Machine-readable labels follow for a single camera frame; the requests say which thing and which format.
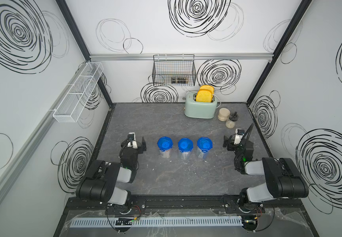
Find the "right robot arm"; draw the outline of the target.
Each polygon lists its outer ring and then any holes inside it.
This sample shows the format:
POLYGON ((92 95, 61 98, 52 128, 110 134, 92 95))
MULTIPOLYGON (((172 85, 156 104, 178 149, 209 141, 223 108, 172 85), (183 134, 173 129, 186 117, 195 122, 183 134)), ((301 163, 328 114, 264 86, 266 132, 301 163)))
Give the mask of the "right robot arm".
POLYGON ((254 159, 254 143, 250 135, 254 125, 243 133, 223 137, 223 148, 234 152, 234 167, 244 175, 260 175, 265 182, 242 189, 236 205, 244 213, 250 213, 250 203, 263 203, 279 198, 306 198, 309 188, 301 173, 290 158, 272 157, 254 159))

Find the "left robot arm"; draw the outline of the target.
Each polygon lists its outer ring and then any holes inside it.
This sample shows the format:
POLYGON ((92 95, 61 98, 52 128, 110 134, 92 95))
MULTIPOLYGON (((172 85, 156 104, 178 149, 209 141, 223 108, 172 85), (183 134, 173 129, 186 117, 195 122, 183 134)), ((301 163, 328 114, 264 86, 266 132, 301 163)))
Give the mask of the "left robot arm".
POLYGON ((77 186, 76 197, 116 206, 121 214, 129 214, 133 208, 131 193, 116 184, 134 181, 139 169, 138 155, 146 150, 145 139, 138 142, 135 134, 129 133, 121 143, 120 161, 93 161, 77 186))

